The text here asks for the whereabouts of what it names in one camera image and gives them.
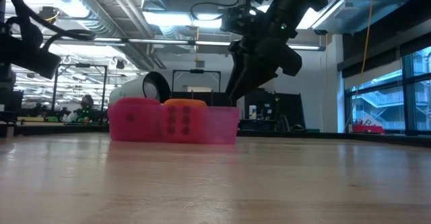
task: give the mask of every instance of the ceiling light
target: ceiling light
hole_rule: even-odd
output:
[[[339,0],[328,12],[326,12],[316,23],[312,25],[313,29],[316,29],[319,25],[321,25],[329,16],[332,15],[340,6],[344,4],[344,0]]]
[[[150,43],[150,44],[174,44],[174,45],[187,45],[189,43],[186,40],[158,40],[158,39],[129,39],[129,42]]]
[[[95,38],[94,42],[122,42],[121,38]]]
[[[229,46],[230,42],[207,42],[207,41],[196,41],[196,45],[208,45],[208,46]]]
[[[47,86],[53,86],[54,83],[52,82],[31,82],[31,81],[16,81],[17,84],[20,85],[47,85]],[[99,83],[63,83],[63,82],[58,82],[57,86],[61,86],[61,87],[68,87],[68,86],[82,86],[83,88],[92,88],[92,89],[103,89],[103,84],[99,84]],[[106,84],[106,89],[113,89],[114,85],[113,84]]]
[[[84,75],[79,75],[79,74],[74,74],[74,75],[72,75],[72,78],[74,78],[74,79],[80,79],[80,80],[86,80],[86,79],[87,79],[87,77],[86,77],[86,76],[84,76]]]
[[[194,20],[193,25],[202,28],[220,28],[222,26],[222,19],[213,20],[219,16],[220,14],[197,14],[196,17],[199,20]]]
[[[99,74],[99,73],[87,73],[88,76],[104,76],[104,74]],[[134,73],[121,73],[121,74],[107,74],[107,77],[127,77],[127,75],[133,75],[135,76]]]
[[[269,5],[262,5],[257,8],[260,11],[266,12],[269,9]],[[309,8],[302,18],[296,29],[299,30],[307,30],[309,29],[318,19],[320,18],[320,13],[315,10]]]
[[[157,26],[190,26],[191,18],[188,13],[153,13],[143,12],[149,24]]]
[[[22,87],[22,86],[15,86],[13,89],[14,90],[26,90],[26,88]]]
[[[321,48],[320,46],[300,46],[300,45],[289,45],[289,44],[288,46],[294,50],[319,50]]]
[[[61,47],[68,50],[69,52],[73,52],[74,54],[87,56],[87,57],[123,57],[125,58],[124,53],[118,51],[117,49],[111,46],[88,46],[88,45],[63,44],[61,45]]]

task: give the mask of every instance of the window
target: window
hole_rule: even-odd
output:
[[[359,89],[366,89],[368,87],[374,87],[374,86],[382,85],[393,81],[400,81],[402,80],[402,76],[403,76],[403,71],[401,69],[396,70],[392,73],[388,73],[386,75],[383,75],[381,77],[378,77],[376,79],[373,79],[361,84]],[[357,90],[357,87],[353,87],[351,89],[351,91],[356,91],[356,90]]]
[[[352,119],[355,122],[366,115],[380,122],[384,129],[405,129],[404,95],[402,87],[392,87],[358,94],[352,97]]]
[[[431,80],[414,85],[415,119],[417,130],[431,130]]]
[[[356,99],[360,78],[365,82]],[[369,116],[389,134],[431,135],[431,46],[344,82],[349,124]]]
[[[411,57],[413,76],[431,73],[431,46],[413,53]]]

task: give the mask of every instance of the pink translucent box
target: pink translucent box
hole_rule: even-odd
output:
[[[108,108],[114,141],[235,144],[234,107],[114,104]]]

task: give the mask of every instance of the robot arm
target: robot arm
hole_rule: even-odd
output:
[[[250,1],[229,8],[220,28],[243,35],[228,48],[234,68],[226,93],[232,100],[277,77],[278,67],[284,74],[295,76],[302,67],[302,59],[286,42],[296,37],[296,27],[309,8],[320,11],[328,4],[328,0],[273,0],[264,13],[252,7]]]

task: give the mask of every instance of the table surface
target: table surface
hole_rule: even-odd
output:
[[[431,151],[347,140],[0,144],[0,223],[429,223]]]

